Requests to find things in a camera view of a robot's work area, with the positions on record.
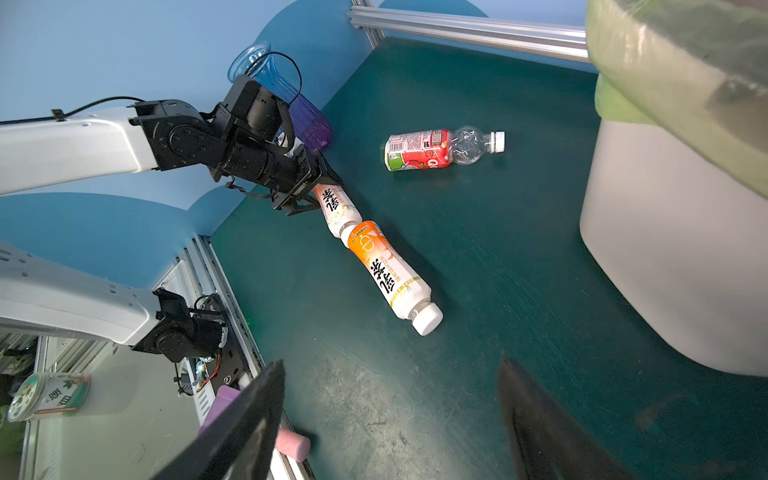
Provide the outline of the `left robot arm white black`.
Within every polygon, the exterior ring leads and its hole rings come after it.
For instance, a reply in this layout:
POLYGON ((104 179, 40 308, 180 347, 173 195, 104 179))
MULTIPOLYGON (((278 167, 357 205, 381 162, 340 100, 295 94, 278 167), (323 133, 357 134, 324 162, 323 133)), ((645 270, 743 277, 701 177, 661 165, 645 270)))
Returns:
MULTIPOLYGON (((87 117, 1 129, 1 190, 16 193, 92 177, 202 165, 216 178, 265 188, 276 210, 315 210, 312 189, 339 176, 297 145, 288 104, 255 83, 232 89, 203 114, 179 100, 137 102, 87 117)), ((110 340, 172 362, 210 357, 226 344, 226 316, 167 291, 134 290, 1 247, 1 325, 27 335, 110 340)))

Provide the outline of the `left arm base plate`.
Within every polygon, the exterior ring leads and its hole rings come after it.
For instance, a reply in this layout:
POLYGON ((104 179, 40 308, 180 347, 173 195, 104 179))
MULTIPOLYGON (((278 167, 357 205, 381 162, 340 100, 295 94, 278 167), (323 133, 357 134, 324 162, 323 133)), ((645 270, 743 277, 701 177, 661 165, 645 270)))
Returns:
POLYGON ((218 294, 199 297, 192 307, 192 317, 222 324, 225 331, 217 353, 208 357, 185 358, 174 365, 174 383, 180 395, 192 396, 211 386, 217 392, 222 386, 242 390, 248 382, 249 370, 232 321, 218 294))

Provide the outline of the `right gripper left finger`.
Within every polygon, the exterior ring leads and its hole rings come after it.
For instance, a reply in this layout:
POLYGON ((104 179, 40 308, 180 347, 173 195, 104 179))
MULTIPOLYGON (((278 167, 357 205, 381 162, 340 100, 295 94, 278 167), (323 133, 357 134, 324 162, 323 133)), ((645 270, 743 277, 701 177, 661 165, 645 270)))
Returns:
POLYGON ((267 365, 156 479, 265 479, 283 412, 285 368, 267 365))

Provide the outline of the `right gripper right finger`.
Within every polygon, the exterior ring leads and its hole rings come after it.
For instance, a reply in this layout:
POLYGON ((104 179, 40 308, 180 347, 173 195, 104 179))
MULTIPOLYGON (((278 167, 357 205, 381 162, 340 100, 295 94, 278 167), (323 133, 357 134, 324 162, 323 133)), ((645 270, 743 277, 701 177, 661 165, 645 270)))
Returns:
POLYGON ((517 362, 497 374, 501 416, 519 479, 633 479, 517 362))

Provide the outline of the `orange label white bottle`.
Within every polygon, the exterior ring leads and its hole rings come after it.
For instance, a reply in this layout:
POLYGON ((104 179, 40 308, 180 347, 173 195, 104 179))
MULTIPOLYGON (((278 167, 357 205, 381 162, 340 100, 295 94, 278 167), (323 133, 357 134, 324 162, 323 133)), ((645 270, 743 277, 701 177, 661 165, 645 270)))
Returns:
POLYGON ((432 289, 397 253, 375 222, 344 227, 341 240, 366 267, 397 318, 409 321, 421 336, 439 326, 443 312, 432 301, 432 289))

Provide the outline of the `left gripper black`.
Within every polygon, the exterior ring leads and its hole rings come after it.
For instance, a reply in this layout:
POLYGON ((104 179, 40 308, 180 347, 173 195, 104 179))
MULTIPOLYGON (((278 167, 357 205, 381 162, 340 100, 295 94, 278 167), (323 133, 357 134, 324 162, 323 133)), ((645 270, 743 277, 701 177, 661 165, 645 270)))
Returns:
POLYGON ((303 145, 288 156, 271 144, 252 141, 236 142, 222 161, 211 168, 214 180, 230 179, 226 187, 240 190, 237 178, 261 185, 265 193, 246 195, 255 199, 268 199, 272 208, 291 216, 320 208, 312 190, 318 185, 342 184, 341 177, 318 151, 309 151, 303 145))

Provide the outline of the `red label clear bottle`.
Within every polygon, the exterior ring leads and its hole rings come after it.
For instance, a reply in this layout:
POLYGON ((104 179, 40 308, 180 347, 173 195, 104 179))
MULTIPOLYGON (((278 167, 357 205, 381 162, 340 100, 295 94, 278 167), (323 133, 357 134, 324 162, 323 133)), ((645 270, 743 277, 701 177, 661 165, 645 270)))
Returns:
POLYGON ((390 172, 468 166, 487 154, 503 153, 506 133, 464 126, 455 131, 433 129, 390 136, 382 149, 382 162, 390 172))

